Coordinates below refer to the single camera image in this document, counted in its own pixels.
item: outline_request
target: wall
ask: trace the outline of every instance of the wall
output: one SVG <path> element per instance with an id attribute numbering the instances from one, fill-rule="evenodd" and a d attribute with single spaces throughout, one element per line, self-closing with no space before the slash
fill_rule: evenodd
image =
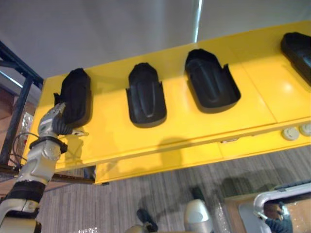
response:
<path id="1" fill-rule="evenodd" d="M 190 43 L 197 1 L 3 0 L 0 38 L 46 78 Z M 205 0 L 199 40 L 306 19 L 310 0 Z"/>

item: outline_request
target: round white knob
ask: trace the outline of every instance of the round white knob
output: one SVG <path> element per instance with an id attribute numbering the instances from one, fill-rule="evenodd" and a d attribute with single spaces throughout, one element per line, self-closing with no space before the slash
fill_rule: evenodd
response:
<path id="1" fill-rule="evenodd" d="M 299 131 L 304 136 L 311 136 L 311 123 L 299 126 Z"/>
<path id="2" fill-rule="evenodd" d="M 282 135 L 286 140 L 294 141 L 299 137 L 299 131 L 292 127 L 282 131 Z"/>

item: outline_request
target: floor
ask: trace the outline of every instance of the floor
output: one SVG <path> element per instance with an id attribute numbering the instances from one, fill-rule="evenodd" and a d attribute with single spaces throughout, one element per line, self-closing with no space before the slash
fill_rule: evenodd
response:
<path id="1" fill-rule="evenodd" d="M 229 233 L 224 198 L 309 179 L 311 146 L 111 182 L 47 192 L 38 220 L 44 233 L 123 233 L 144 207 L 161 231 L 182 231 L 189 188 L 204 192 L 216 233 Z"/>

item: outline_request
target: metal pipe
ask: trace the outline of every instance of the metal pipe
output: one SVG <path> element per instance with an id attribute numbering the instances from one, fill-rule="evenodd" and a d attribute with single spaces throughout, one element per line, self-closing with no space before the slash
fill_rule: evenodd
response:
<path id="1" fill-rule="evenodd" d="M 0 61 L 0 67 L 9 67 L 16 69 L 18 65 L 15 62 Z"/>
<path id="2" fill-rule="evenodd" d="M 10 121 L 10 125 L 8 128 L 8 131 L 6 132 L 5 140 L 2 146 L 1 154 L 0 154 L 0 164 L 8 164 L 10 153 L 12 150 L 12 143 L 14 140 L 14 137 L 17 132 L 19 120 L 21 117 L 21 114 L 23 112 L 26 99 L 30 90 L 30 87 L 33 83 L 33 80 L 31 78 L 26 78 L 25 82 L 23 84 L 23 88 L 20 91 L 20 95 L 16 101 L 15 108 L 13 110 L 12 118 Z"/>
<path id="3" fill-rule="evenodd" d="M 93 179 L 76 177 L 76 176 L 68 176 L 55 173 L 52 177 L 53 182 L 66 182 L 66 183 L 85 183 L 85 184 L 94 184 Z"/>
<path id="4" fill-rule="evenodd" d="M 34 84 L 42 88 L 43 79 L 34 72 L 33 69 L 31 69 L 26 63 L 24 63 L 19 57 L 17 57 L 8 47 L 6 47 L 1 41 L 0 41 L 0 58 L 2 58 L 5 62 L 11 62 L 16 64 L 17 67 L 14 69 L 23 75 L 26 79 L 31 79 Z"/>

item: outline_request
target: white robot part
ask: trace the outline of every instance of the white robot part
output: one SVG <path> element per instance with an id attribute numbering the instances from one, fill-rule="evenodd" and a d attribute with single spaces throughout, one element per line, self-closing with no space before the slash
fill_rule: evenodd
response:
<path id="1" fill-rule="evenodd" d="M 299 126 L 299 131 L 304 136 L 311 136 L 311 123 Z"/>
<path id="2" fill-rule="evenodd" d="M 289 141 L 294 141 L 296 139 L 298 139 L 299 137 L 299 131 L 292 127 L 292 128 L 287 128 L 287 129 L 284 129 L 282 131 L 282 136 L 286 139 L 286 140 L 289 140 Z"/>
<path id="3" fill-rule="evenodd" d="M 6 217 L 1 224 L 0 233 L 34 233 L 34 219 Z"/>
<path id="4" fill-rule="evenodd" d="M 186 206 L 185 216 L 186 231 L 196 233 L 213 232 L 213 222 L 205 203 L 200 199 L 190 201 Z"/>

